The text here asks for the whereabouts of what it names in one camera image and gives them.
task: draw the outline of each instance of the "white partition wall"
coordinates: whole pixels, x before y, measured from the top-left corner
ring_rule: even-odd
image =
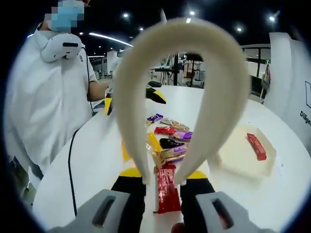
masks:
[[[119,61],[121,60],[120,57],[117,56],[118,52],[117,51],[109,51],[107,53],[107,72],[108,74],[111,71],[115,71]]]
[[[264,105],[297,134],[311,154],[311,58],[303,43],[286,33],[270,33],[270,40],[271,84]]]

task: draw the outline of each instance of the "ceiling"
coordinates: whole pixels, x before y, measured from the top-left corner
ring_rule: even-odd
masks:
[[[290,27],[280,20],[282,15],[280,0],[91,0],[85,10],[85,20],[74,33],[80,35],[89,55],[104,55],[107,51],[123,50],[127,46],[108,39],[90,36],[99,33],[130,43],[132,37],[144,29],[160,22],[163,9],[167,20],[176,17],[195,17],[211,21],[232,34],[241,45],[269,43],[269,32],[288,32]],[[280,11],[274,23],[269,20]]]

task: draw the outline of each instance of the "person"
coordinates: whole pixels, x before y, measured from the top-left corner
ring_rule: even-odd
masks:
[[[47,43],[70,33],[83,18],[87,3],[59,0],[58,7],[52,7],[52,14],[46,14],[26,39],[10,73],[4,115],[6,149],[20,163],[29,158],[32,172],[40,178],[74,132],[91,119],[88,101],[104,99],[108,87],[98,83],[83,49],[71,59],[49,63],[42,59]]]

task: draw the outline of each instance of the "cardboard tray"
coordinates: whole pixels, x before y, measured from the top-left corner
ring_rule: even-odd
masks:
[[[266,151],[266,160],[257,160],[246,133],[253,133],[258,138]],[[263,179],[271,175],[276,160],[276,150],[258,128],[251,125],[238,125],[220,148],[218,156],[222,168],[251,178]]]

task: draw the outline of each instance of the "red candy wrapper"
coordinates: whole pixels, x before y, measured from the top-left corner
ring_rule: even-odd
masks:
[[[174,185],[175,169],[174,164],[166,164],[157,170],[158,214],[181,211],[178,191]]]
[[[160,134],[173,134],[175,132],[175,129],[171,126],[165,126],[165,127],[156,127],[155,133]]]
[[[247,139],[249,143],[252,145],[257,155],[257,160],[258,161],[266,160],[267,159],[266,151],[263,148],[262,144],[259,142],[258,138],[252,133],[247,133]]]

